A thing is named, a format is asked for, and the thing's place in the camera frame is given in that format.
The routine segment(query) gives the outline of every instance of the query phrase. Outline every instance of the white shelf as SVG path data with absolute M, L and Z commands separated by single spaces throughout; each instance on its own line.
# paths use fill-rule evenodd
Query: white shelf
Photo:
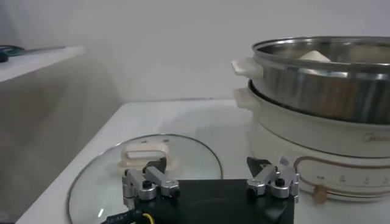
M 37 54 L 10 57 L 9 61 L 0 63 L 0 82 L 73 58 L 83 52 L 83 47 L 66 47 Z

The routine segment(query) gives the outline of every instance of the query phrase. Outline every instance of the brand logo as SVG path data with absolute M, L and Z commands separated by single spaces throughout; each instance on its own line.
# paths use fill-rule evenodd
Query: brand logo
M 389 135 L 377 135 L 375 133 L 367 133 L 363 135 L 364 142 L 387 142 L 390 141 Z

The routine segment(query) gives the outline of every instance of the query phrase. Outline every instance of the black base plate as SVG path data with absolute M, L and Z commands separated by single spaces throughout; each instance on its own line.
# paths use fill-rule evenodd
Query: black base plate
M 180 180 L 179 184 L 176 200 L 157 196 L 152 201 L 136 201 L 135 207 L 152 215 L 156 224 L 294 223 L 292 197 L 253 197 L 246 180 Z

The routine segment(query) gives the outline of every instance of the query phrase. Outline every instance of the pot rim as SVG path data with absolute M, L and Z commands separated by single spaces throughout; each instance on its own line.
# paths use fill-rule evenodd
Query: pot rim
M 337 77 L 345 79 L 369 79 L 390 81 L 389 63 L 341 63 L 327 61 L 301 60 L 295 58 L 284 58 L 278 55 L 269 54 L 260 49 L 266 46 L 286 43 L 315 42 L 315 41 L 336 41 L 346 43 L 367 43 L 385 45 L 390 47 L 390 37 L 348 37 L 348 36 L 316 36 L 316 37 L 288 37 L 273 40 L 266 40 L 252 45 L 255 52 L 253 56 L 259 64 L 292 70 L 294 68 L 313 69 L 317 74 L 325 77 Z

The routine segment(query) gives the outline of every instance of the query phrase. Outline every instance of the yellow wire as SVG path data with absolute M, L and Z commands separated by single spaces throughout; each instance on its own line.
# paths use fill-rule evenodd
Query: yellow wire
M 149 215 L 148 213 L 144 213 L 144 214 L 142 214 L 142 216 L 147 218 L 149 220 L 150 224 L 154 224 L 154 219 L 151 215 Z

